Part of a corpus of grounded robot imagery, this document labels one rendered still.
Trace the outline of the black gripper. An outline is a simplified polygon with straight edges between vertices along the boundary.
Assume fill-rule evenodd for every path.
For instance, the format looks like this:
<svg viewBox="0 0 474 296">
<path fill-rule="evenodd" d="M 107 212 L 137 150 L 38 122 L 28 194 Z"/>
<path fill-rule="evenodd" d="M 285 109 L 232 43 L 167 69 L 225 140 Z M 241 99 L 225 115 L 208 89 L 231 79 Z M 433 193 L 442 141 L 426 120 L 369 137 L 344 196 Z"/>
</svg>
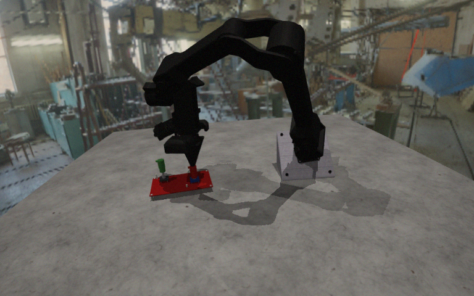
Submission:
<svg viewBox="0 0 474 296">
<path fill-rule="evenodd" d="M 166 154 L 185 154 L 191 167 L 196 166 L 198 154 L 204 139 L 199 136 L 200 129 L 207 131 L 209 123 L 199 119 L 201 108 L 198 105 L 189 108 L 174 108 L 172 117 L 177 120 L 180 136 L 171 136 L 164 144 Z"/>
</svg>

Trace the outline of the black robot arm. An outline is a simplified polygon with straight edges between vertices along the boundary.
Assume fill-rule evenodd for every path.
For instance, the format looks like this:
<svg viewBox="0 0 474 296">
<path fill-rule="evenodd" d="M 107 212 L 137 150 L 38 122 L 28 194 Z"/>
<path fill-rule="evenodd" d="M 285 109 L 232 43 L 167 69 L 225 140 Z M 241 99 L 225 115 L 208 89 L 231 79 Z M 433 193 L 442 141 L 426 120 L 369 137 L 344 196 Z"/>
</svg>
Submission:
<svg viewBox="0 0 474 296">
<path fill-rule="evenodd" d="M 245 39 L 269 37 L 266 50 Z M 149 106 L 189 108 L 198 105 L 196 90 L 204 83 L 191 75 L 228 56 L 238 56 L 254 68 L 269 71 L 283 83 L 292 111 L 290 136 L 298 163 L 320 160 L 325 129 L 313 113 L 304 70 L 305 31 L 301 25 L 274 18 L 231 18 L 185 52 L 162 60 L 153 82 L 143 90 Z M 301 162 L 299 162 L 301 161 Z"/>
</svg>

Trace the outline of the red circuit board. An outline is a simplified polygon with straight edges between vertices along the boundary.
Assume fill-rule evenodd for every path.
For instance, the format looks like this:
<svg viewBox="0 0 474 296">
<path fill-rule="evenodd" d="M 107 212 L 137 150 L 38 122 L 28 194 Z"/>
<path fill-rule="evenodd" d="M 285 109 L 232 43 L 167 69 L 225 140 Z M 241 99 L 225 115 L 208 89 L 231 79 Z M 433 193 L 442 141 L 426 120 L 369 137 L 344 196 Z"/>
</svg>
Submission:
<svg viewBox="0 0 474 296">
<path fill-rule="evenodd" d="M 162 176 L 159 178 L 156 174 L 156 178 L 153 178 L 152 180 L 151 192 L 149 195 L 152 201 L 154 200 L 153 197 L 157 195 L 167 195 L 183 191 L 187 192 L 208 187 L 212 192 L 213 185 L 208 170 L 197 172 L 196 166 L 188 166 L 190 173 L 166 176 L 164 175 L 164 172 L 166 172 L 164 159 L 158 159 L 156 162 L 158 163 Z"/>
</svg>

